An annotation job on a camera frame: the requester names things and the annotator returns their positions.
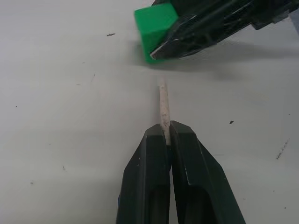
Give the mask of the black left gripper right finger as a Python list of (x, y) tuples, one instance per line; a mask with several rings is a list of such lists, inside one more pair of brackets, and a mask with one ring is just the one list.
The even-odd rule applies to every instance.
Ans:
[(180, 224), (243, 224), (221, 165), (187, 125), (170, 126), (172, 176)]

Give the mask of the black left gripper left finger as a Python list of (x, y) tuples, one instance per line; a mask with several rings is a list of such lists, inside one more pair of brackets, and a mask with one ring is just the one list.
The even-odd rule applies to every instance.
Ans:
[(145, 131), (124, 169), (116, 223), (169, 222), (170, 168), (164, 133), (156, 124)]

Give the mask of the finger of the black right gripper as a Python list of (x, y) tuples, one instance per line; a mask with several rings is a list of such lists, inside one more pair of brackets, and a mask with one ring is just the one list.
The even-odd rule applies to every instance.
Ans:
[(225, 10), (175, 11), (178, 18), (150, 52), (154, 60), (194, 55), (226, 38)]
[(203, 15), (209, 18), (233, 18), (226, 12), (225, 4), (230, 0), (156, 0), (151, 6), (151, 16), (157, 18), (179, 18), (184, 15)]

